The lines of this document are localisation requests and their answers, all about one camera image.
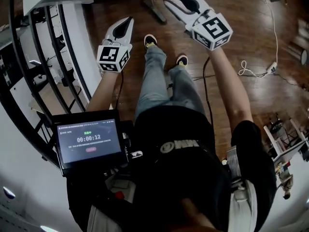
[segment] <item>metal stand base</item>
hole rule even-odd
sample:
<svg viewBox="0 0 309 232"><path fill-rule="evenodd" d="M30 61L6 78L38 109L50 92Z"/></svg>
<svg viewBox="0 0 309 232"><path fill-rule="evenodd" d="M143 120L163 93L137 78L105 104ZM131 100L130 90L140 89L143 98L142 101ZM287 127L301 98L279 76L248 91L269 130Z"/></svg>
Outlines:
<svg viewBox="0 0 309 232"><path fill-rule="evenodd" d="M145 6L154 16L154 18L161 24L165 25L167 23L166 18L162 15L162 13L152 5L152 3L148 0L142 0L142 5Z"/></svg>

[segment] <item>light blue jeans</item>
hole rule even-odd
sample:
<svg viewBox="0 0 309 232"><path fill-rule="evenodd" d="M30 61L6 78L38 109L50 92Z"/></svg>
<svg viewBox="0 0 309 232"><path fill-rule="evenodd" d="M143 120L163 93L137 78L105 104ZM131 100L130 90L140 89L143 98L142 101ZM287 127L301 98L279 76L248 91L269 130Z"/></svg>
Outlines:
<svg viewBox="0 0 309 232"><path fill-rule="evenodd" d="M151 46L145 54L145 59L145 73L135 118L152 107L163 105L184 106L205 115L194 82L183 66L177 65L169 71L173 82L173 96L169 98L163 73L165 53L159 47Z"/></svg>

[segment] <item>forearm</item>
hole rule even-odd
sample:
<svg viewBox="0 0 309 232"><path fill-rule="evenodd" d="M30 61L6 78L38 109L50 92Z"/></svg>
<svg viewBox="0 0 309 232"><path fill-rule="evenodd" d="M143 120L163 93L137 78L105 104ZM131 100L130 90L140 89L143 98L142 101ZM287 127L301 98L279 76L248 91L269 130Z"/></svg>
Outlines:
<svg viewBox="0 0 309 232"><path fill-rule="evenodd" d="M100 81L97 90L95 91L92 99L87 106L87 112L108 110L112 103L112 93L118 73L105 72L102 80Z"/></svg>
<svg viewBox="0 0 309 232"><path fill-rule="evenodd" d="M253 121L248 94L221 47L209 52L231 130L243 120Z"/></svg>

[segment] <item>shoe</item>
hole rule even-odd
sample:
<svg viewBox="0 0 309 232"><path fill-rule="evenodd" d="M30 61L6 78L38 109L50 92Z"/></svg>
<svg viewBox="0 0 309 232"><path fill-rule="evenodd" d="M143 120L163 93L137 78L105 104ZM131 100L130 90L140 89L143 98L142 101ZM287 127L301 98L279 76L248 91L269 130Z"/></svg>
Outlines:
<svg viewBox="0 0 309 232"><path fill-rule="evenodd" d="M188 57L186 55L180 55L176 61L176 65L181 65L184 67L188 66Z"/></svg>
<svg viewBox="0 0 309 232"><path fill-rule="evenodd" d="M157 45L155 36L152 34L147 34L144 38L145 48L148 49L150 46Z"/></svg>

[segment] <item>power adapter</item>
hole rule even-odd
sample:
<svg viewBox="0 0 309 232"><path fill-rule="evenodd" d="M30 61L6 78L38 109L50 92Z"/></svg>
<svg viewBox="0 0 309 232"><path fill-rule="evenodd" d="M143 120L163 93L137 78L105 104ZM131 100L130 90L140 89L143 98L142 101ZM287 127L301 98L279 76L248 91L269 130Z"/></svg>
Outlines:
<svg viewBox="0 0 309 232"><path fill-rule="evenodd" d="M267 72L267 74L273 74L273 73L275 73L276 69L277 69L277 62L273 62L271 64L271 66L268 67L266 72Z"/></svg>

